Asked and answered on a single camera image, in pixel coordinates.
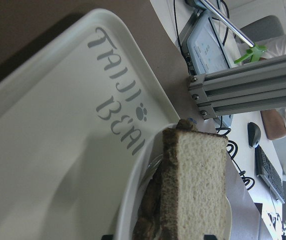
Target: green plastic clamp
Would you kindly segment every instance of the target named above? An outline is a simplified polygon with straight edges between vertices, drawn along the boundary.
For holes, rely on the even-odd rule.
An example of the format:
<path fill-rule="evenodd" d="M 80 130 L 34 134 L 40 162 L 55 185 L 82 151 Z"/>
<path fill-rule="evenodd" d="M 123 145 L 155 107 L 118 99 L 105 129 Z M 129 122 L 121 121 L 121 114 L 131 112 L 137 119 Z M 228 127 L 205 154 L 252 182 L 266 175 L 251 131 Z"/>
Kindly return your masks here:
<path fill-rule="evenodd" d="M 254 45 L 253 47 L 251 47 L 250 49 L 246 50 L 246 54 L 241 56 L 239 59 L 236 59 L 234 61 L 235 64 L 238 64 L 248 58 L 250 59 L 250 62 L 257 62 L 260 57 L 262 56 L 263 52 L 266 51 L 266 47 L 263 45 Z"/>

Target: computer mouse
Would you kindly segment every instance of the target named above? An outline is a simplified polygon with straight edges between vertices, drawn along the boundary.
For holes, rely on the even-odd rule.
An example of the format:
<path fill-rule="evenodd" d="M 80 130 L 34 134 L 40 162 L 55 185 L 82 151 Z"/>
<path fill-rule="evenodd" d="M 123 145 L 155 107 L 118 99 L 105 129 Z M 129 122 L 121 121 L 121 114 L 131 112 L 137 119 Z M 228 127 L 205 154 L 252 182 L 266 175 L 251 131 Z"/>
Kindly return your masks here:
<path fill-rule="evenodd" d="M 261 139 L 261 130 L 259 126 L 255 123 L 249 122 L 247 124 L 247 133 L 248 133 L 248 144 L 255 148 L 259 144 L 259 140 Z"/>

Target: human arm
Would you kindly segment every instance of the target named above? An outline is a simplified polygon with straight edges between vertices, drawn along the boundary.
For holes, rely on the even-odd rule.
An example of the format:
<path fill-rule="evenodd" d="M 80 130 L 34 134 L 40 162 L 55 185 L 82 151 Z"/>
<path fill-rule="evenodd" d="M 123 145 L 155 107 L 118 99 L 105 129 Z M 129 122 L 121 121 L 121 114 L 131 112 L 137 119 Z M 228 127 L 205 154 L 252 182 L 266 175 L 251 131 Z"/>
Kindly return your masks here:
<path fill-rule="evenodd" d="M 275 140 L 286 137 L 284 120 L 275 109 L 262 110 L 261 116 L 268 139 Z"/>

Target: keyboard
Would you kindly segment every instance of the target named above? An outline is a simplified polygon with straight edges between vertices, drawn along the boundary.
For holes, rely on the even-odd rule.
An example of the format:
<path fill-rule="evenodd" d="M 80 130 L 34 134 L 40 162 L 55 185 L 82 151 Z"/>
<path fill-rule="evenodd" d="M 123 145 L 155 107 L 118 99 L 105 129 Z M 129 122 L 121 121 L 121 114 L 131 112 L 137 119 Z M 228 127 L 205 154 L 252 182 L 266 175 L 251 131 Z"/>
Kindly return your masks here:
<path fill-rule="evenodd" d="M 276 199 L 285 203 L 282 180 L 260 145 L 255 148 L 255 174 L 270 187 Z"/>

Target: bread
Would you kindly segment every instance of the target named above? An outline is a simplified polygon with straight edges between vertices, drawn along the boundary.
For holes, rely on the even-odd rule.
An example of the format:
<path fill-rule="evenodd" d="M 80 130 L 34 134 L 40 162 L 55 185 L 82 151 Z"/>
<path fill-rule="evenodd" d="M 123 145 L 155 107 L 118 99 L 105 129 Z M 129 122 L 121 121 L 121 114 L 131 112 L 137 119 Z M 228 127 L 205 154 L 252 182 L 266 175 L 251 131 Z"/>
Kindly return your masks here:
<path fill-rule="evenodd" d="M 227 141 L 210 133 L 163 131 L 160 239 L 223 239 Z"/>

